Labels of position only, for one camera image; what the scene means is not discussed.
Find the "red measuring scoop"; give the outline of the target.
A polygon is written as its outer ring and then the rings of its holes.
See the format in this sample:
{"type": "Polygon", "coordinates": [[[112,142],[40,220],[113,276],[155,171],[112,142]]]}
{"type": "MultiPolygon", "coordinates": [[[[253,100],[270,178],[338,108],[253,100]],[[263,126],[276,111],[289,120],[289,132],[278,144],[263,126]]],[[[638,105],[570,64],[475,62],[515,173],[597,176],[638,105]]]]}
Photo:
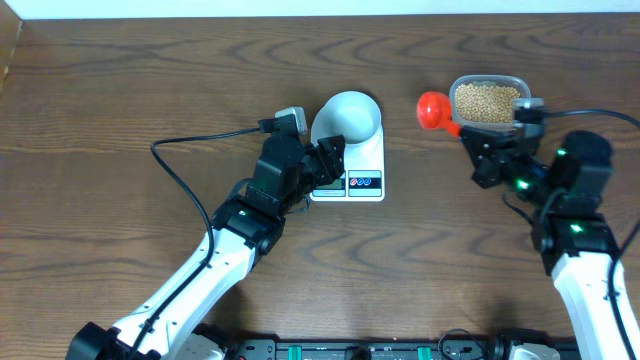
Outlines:
{"type": "Polygon", "coordinates": [[[423,129],[443,129],[456,138],[460,136],[461,126],[452,120],[452,105],[443,93],[423,93],[416,106],[416,116],[423,129]]]}

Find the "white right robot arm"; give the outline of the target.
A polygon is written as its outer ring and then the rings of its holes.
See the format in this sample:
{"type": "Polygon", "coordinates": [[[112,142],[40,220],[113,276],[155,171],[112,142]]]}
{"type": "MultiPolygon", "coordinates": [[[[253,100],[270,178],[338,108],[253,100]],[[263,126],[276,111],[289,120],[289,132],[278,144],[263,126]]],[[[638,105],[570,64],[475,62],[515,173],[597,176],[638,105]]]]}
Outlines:
{"type": "Polygon", "coordinates": [[[613,150],[588,131],[566,135],[551,164],[535,158],[538,136],[470,126],[459,131],[473,181],[505,185],[534,211],[531,239],[569,313],[584,359],[636,359],[639,325],[624,283],[624,249],[600,213],[613,150]]]}

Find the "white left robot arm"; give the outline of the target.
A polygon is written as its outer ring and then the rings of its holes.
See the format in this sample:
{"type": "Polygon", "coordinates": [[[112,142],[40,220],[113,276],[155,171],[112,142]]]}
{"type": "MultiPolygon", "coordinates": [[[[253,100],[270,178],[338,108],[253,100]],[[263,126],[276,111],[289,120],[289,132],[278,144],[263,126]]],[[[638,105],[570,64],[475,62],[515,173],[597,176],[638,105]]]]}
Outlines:
{"type": "Polygon", "coordinates": [[[253,176],[239,180],[216,211],[200,212],[206,232],[194,253],[145,303],[111,328],[87,323],[72,338],[67,358],[176,358],[211,308],[272,250],[287,214],[314,189],[345,172],[345,138],[304,144],[301,116],[263,119],[256,130],[266,139],[253,176]]]}

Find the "white digital kitchen scale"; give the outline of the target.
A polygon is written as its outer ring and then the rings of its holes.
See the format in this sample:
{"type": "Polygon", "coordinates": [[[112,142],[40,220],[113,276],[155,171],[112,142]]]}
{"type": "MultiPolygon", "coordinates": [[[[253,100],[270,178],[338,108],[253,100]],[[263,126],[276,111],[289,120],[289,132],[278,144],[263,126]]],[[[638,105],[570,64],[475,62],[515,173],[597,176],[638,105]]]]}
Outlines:
{"type": "Polygon", "coordinates": [[[311,139],[316,142],[334,134],[347,136],[348,130],[357,135],[370,134],[366,141],[347,143],[344,151],[344,173],[329,185],[313,190],[316,202],[381,202],[385,198],[384,132],[380,119],[371,121],[366,132],[363,125],[335,119],[316,118],[311,128],[311,139]]]}

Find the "white round bowl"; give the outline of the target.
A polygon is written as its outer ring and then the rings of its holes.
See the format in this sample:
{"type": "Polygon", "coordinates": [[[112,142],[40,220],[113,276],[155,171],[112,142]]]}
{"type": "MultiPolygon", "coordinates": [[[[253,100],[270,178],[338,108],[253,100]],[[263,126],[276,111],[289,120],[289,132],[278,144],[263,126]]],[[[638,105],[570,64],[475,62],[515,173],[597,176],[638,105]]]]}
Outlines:
{"type": "Polygon", "coordinates": [[[329,136],[342,135],[348,144],[359,144],[373,138],[381,129],[382,115],[369,95],[345,91],[327,101],[316,122],[329,136]]]}

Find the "pile of soybeans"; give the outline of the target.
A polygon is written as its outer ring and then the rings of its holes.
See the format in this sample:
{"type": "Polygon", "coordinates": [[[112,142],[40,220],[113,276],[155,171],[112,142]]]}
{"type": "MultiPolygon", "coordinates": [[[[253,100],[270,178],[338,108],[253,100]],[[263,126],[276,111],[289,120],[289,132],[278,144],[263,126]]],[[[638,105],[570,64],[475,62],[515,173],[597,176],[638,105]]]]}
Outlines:
{"type": "Polygon", "coordinates": [[[466,84],[456,89],[455,106],[467,121],[507,123],[513,117],[512,101],[520,97],[514,87],[466,84]]]}

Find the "clear plastic container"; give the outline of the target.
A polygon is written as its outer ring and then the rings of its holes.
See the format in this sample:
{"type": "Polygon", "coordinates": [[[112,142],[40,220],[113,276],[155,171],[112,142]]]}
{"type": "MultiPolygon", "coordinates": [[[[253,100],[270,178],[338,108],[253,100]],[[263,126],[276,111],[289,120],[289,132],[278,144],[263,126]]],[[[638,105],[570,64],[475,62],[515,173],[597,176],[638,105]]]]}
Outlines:
{"type": "Polygon", "coordinates": [[[514,128],[513,102],[530,97],[528,84],[518,77],[462,76],[449,90],[452,120],[461,126],[508,132],[514,128]]]}

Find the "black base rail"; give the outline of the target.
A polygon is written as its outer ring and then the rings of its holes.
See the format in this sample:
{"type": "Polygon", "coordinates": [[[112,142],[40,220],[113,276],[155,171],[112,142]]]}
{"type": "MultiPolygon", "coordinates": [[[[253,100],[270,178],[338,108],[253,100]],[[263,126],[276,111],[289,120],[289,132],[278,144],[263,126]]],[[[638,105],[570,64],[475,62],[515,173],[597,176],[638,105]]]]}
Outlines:
{"type": "Polygon", "coordinates": [[[233,339],[206,325],[196,328],[178,351],[178,359],[214,360],[577,360],[577,342],[551,338],[542,331],[506,329],[494,337],[451,329],[438,339],[292,340],[275,335],[233,339]]]}

